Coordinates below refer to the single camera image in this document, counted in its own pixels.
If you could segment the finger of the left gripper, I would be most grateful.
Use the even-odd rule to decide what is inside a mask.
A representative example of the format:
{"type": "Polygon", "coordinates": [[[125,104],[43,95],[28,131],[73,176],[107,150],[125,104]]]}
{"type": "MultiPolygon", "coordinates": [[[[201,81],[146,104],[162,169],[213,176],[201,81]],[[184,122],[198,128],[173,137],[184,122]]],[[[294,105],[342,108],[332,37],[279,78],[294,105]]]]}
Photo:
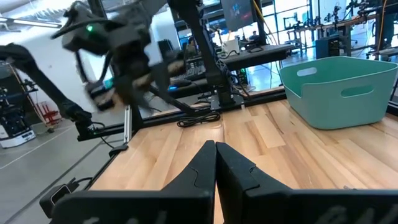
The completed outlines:
{"type": "Polygon", "coordinates": [[[186,65],[184,60],[161,62],[155,65],[155,84],[161,93],[167,93],[170,79],[184,74],[185,72],[186,65]]]}
{"type": "Polygon", "coordinates": [[[97,111],[118,110],[124,106],[116,93],[113,79],[87,83],[85,91],[97,111]]]}

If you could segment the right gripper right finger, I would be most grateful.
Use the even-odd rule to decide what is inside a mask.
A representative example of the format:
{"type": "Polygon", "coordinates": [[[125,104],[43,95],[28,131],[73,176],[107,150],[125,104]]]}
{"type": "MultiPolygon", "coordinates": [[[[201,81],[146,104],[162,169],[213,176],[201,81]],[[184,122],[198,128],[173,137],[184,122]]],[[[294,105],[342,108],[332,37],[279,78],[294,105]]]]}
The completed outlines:
{"type": "Polygon", "coordinates": [[[398,190],[291,189],[226,143],[216,149],[225,224],[398,224],[398,190]]]}

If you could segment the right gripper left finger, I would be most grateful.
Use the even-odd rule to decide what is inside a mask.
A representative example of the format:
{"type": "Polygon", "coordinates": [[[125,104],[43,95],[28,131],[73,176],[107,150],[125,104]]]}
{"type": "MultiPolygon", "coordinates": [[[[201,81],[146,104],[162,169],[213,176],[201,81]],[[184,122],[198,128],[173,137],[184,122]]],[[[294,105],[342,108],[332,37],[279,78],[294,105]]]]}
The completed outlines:
{"type": "Polygon", "coordinates": [[[161,190],[88,190],[55,205],[53,224],[212,224],[216,144],[206,141],[161,190]]]}

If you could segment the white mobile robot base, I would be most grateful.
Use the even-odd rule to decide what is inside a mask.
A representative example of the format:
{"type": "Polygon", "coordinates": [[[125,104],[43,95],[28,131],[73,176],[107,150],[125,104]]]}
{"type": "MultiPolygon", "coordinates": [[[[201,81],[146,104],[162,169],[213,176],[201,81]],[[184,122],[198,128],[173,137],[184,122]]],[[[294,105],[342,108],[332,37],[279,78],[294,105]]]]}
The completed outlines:
{"type": "Polygon", "coordinates": [[[20,146],[36,137],[22,107],[11,104],[9,99],[7,89],[0,86],[0,146],[3,149],[20,146]]]}

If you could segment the black mouse with blue light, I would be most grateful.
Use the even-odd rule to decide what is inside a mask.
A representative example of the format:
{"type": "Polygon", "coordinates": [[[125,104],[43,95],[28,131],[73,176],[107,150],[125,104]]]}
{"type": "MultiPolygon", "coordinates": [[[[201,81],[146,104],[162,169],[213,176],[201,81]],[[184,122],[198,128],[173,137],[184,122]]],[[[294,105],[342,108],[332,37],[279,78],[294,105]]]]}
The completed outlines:
{"type": "Polygon", "coordinates": [[[191,80],[181,79],[181,80],[172,80],[170,82],[168,91],[174,91],[182,87],[190,86],[192,84],[191,80]]]}

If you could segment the red metal stand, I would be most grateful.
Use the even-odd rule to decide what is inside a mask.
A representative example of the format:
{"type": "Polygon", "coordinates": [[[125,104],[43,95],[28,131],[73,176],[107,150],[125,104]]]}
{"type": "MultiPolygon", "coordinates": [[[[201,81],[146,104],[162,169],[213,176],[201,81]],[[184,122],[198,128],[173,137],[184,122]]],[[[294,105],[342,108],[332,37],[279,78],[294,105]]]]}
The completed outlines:
{"type": "Polygon", "coordinates": [[[62,118],[59,111],[51,109],[46,101],[37,103],[36,107],[46,125],[53,126],[61,121],[62,118]]]}

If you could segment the white box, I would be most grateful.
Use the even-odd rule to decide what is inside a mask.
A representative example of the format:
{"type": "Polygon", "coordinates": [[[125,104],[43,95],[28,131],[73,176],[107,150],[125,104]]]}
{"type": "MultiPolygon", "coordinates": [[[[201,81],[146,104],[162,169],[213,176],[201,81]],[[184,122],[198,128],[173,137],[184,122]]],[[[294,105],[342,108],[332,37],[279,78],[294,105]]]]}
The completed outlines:
{"type": "Polygon", "coordinates": [[[224,41],[221,45],[221,48],[226,55],[239,55],[240,54],[238,39],[224,41]]]}

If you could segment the dark grey desk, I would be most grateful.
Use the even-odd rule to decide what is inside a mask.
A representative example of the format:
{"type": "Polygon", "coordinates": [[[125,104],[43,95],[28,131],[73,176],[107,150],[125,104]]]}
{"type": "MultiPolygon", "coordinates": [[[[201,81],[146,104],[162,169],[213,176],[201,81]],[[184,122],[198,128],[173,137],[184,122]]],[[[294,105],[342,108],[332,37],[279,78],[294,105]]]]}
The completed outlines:
{"type": "Polygon", "coordinates": [[[265,63],[276,62],[286,59],[288,53],[295,47],[290,44],[263,45],[262,50],[256,52],[242,51],[239,55],[231,55],[221,59],[230,70],[253,67],[265,63]]]}

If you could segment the computer monitor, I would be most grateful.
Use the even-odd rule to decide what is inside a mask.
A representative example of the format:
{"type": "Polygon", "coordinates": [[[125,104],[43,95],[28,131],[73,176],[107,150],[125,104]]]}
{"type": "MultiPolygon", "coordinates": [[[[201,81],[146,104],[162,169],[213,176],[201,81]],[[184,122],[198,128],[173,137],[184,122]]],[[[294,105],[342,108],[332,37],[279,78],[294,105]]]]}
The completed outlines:
{"type": "Polygon", "coordinates": [[[220,0],[220,2],[226,26],[230,31],[237,31],[256,21],[252,0],[220,0]]]}

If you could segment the black power adapter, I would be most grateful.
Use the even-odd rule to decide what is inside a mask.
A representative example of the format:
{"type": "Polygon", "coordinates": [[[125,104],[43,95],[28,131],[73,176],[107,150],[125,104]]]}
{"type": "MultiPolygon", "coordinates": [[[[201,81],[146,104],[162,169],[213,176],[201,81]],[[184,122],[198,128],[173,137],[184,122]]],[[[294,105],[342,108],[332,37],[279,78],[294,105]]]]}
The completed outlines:
{"type": "Polygon", "coordinates": [[[40,200],[39,205],[43,212],[45,213],[47,218],[52,217],[52,210],[55,207],[55,204],[64,196],[73,193],[79,186],[81,182],[91,181],[92,177],[85,177],[82,179],[76,180],[73,178],[66,184],[61,184],[52,187],[40,200]]]}

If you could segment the teal plastic bin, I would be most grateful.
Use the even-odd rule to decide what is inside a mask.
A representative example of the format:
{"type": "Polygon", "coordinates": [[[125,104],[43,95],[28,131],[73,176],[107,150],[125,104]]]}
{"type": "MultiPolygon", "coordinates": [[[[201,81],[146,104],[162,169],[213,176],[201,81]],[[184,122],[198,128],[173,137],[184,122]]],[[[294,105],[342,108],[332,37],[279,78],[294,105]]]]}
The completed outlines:
{"type": "Polygon", "coordinates": [[[354,57],[327,57],[284,67],[290,106],[312,127],[341,129],[385,116],[398,64],[354,57]]]}

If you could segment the black computer case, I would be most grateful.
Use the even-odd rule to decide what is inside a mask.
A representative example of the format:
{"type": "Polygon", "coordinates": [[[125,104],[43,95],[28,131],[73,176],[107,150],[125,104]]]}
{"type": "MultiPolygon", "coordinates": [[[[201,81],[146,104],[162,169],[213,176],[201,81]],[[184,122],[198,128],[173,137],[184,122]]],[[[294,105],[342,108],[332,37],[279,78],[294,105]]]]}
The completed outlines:
{"type": "Polygon", "coordinates": [[[315,41],[316,59],[336,57],[340,55],[351,56],[351,41],[347,35],[333,35],[321,37],[315,41]]]}

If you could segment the workbench with robot arms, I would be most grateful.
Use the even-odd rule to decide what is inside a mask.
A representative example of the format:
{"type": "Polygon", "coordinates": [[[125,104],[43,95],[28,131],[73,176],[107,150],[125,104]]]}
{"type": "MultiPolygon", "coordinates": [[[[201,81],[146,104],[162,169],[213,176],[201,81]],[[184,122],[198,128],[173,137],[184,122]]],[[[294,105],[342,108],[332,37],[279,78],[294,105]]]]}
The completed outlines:
{"type": "Polygon", "coordinates": [[[372,48],[375,53],[383,49],[384,34],[386,33],[386,16],[389,14],[398,13],[398,0],[351,0],[346,7],[349,13],[352,13],[354,8],[358,8],[358,15],[349,19],[338,18],[339,6],[335,6],[333,13],[328,15],[329,22],[322,24],[320,18],[317,17],[312,20],[307,20],[302,25],[296,24],[289,28],[289,32],[295,35],[300,35],[307,30],[317,31],[318,39],[321,37],[329,37],[333,35],[347,35],[351,41],[351,28],[353,26],[367,23],[373,20],[373,34],[375,36],[375,43],[373,45],[365,45],[361,50],[372,48]]]}

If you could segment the silver aluminium bracket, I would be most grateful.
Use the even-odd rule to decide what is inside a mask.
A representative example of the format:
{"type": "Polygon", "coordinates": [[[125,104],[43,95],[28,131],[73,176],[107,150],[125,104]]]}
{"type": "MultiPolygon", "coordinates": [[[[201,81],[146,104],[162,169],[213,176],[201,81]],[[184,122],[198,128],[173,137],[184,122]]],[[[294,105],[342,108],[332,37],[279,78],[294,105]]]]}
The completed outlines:
{"type": "Polygon", "coordinates": [[[132,111],[131,107],[127,106],[124,113],[124,144],[127,145],[132,136],[132,111]]]}

